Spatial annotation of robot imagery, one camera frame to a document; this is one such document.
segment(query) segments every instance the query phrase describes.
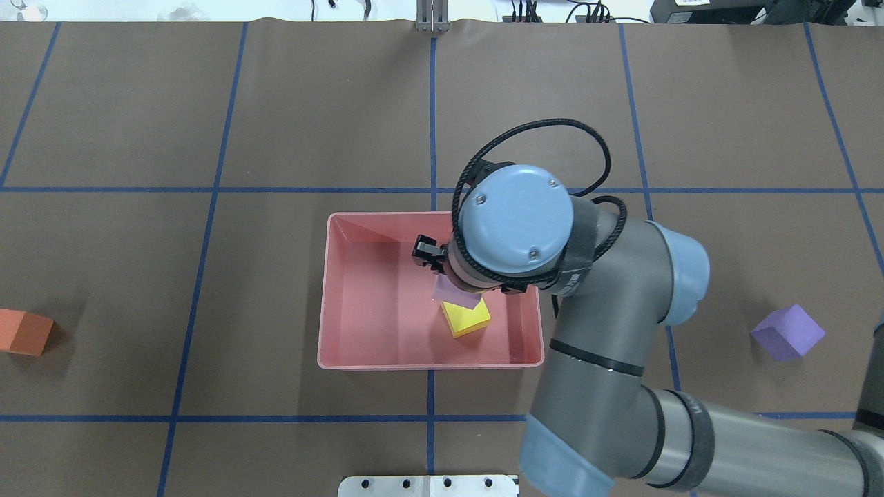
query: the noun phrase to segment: gray robotic arm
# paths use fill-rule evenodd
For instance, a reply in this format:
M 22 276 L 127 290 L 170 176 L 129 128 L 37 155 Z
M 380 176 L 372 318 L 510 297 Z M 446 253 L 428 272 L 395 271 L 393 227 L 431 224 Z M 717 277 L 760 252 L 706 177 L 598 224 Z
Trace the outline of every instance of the gray robotic arm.
M 419 237 L 415 260 L 465 291 L 531 284 L 562 297 L 522 442 L 533 485 L 551 497 L 607 496 L 614 478 L 746 497 L 884 495 L 884 326 L 854 431 L 799 430 L 651 390 L 642 375 L 653 334 L 705 295 L 702 246 L 626 218 L 621 203 L 615 215 L 569 195 L 540 168 L 475 158 L 470 168 L 452 239 Z

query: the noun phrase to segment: blue joint cap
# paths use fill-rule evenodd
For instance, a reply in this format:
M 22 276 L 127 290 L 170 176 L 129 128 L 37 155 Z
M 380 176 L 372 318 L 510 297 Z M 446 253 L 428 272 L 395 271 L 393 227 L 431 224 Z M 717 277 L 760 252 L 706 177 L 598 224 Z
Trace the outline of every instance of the blue joint cap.
M 522 438 L 519 468 L 549 497 L 607 497 L 613 479 L 583 459 L 532 415 Z
M 662 325 L 674 326 L 687 321 L 697 311 L 697 304 L 709 288 L 709 256 L 699 241 L 666 229 L 653 221 L 663 235 L 672 264 L 672 302 Z
M 466 249 L 502 274 L 534 271 L 559 256 L 571 236 L 574 208 L 561 181 L 535 165 L 488 175 L 461 206 Z

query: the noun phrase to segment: purple cube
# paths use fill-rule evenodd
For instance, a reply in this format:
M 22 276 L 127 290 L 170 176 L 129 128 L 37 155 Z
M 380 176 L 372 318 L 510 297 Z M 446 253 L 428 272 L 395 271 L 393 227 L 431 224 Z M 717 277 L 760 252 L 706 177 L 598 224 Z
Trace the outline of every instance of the purple cube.
M 482 294 L 471 294 L 464 292 L 451 282 L 444 274 L 436 277 L 436 288 L 433 290 L 433 298 L 442 301 L 466 307 L 467 309 L 475 309 L 482 300 Z
M 752 337 L 777 361 L 807 354 L 826 332 L 798 304 L 775 310 L 752 330 Z

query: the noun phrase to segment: orange cube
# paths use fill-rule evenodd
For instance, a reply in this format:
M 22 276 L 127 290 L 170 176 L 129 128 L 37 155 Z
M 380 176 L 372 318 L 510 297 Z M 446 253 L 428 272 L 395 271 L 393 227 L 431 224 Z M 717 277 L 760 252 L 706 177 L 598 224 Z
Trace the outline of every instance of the orange cube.
M 54 323 L 24 310 L 0 309 L 0 350 L 41 356 Z

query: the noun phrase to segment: yellow block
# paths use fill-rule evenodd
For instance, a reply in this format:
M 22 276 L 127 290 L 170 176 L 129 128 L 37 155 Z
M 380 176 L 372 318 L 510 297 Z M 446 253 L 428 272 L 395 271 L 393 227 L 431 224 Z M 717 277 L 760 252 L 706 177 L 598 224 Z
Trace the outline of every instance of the yellow block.
M 448 302 L 442 302 L 442 310 L 451 327 L 451 334 L 454 338 L 462 337 L 467 333 L 485 328 L 492 320 L 491 314 L 488 314 L 488 306 L 485 300 L 479 301 L 475 309 L 467 309 L 459 305 Z

